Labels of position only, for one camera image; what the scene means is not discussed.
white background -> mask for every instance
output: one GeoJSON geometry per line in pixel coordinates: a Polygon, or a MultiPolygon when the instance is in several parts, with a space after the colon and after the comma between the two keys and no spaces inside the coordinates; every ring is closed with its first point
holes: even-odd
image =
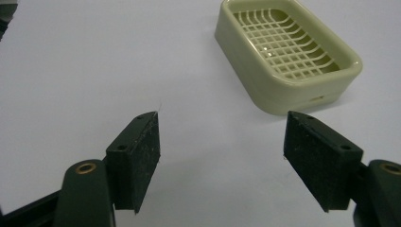
{"type": "MultiPolygon", "coordinates": [[[[305,110],[401,163],[401,2],[302,3],[362,58],[340,99],[305,110]]],[[[159,111],[162,157],[118,227],[353,226],[283,159],[285,116],[259,110],[214,38],[220,0],[21,1],[0,43],[0,205],[61,188],[138,114],[159,111]]]]}

plastic soap dish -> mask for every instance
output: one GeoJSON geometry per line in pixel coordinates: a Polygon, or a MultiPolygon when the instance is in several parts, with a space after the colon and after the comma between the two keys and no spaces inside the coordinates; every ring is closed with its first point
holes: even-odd
{"type": "Polygon", "coordinates": [[[362,70],[359,56],[295,0],[225,0],[215,36],[270,114],[333,102],[362,70]]]}

black plastic bracket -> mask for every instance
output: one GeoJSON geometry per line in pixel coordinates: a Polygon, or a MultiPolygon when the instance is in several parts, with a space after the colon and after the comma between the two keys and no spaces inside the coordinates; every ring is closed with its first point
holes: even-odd
{"type": "Polygon", "coordinates": [[[284,155],[325,212],[357,204],[356,226],[401,226],[401,165],[363,150],[313,116],[288,112],[284,155]]]}
{"type": "Polygon", "coordinates": [[[115,209],[139,212],[160,158],[156,112],[135,117],[106,150],[106,158],[71,166],[60,191],[9,214],[1,227],[112,227],[115,209]]]}

cream soap dish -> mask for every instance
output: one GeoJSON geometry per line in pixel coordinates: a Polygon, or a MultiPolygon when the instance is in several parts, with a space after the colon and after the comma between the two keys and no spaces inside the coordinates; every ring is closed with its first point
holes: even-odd
{"type": "Polygon", "coordinates": [[[362,70],[359,56],[295,0],[225,0],[215,36],[270,114],[333,102],[362,70]]]}

grid insert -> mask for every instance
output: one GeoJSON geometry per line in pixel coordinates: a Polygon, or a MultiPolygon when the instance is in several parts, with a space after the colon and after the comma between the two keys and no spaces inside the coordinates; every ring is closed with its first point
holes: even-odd
{"type": "Polygon", "coordinates": [[[283,78],[309,79],[340,70],[319,44],[279,9],[234,13],[260,56],[283,78]]]}

